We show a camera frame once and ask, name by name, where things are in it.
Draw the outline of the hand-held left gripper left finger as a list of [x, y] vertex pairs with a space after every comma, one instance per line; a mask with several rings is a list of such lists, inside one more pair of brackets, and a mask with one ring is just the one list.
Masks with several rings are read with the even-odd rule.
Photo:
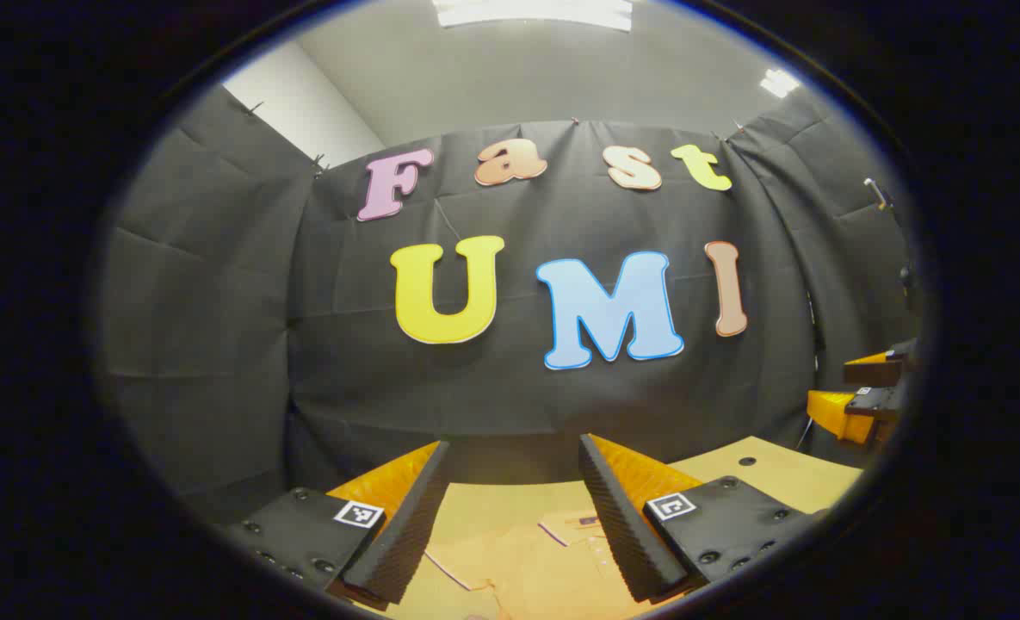
[[218, 526], [300, 590], [397, 604], [430, 542], [449, 462], [447, 441], [413, 443], [378, 462], [293, 441], [278, 478], [219, 495]]

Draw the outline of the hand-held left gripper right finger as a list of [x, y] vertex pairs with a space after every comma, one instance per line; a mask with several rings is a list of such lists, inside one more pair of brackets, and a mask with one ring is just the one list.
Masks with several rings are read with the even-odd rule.
[[738, 476], [699, 481], [593, 433], [580, 436], [578, 467], [638, 603], [725, 580], [823, 517], [822, 511], [796, 509]]

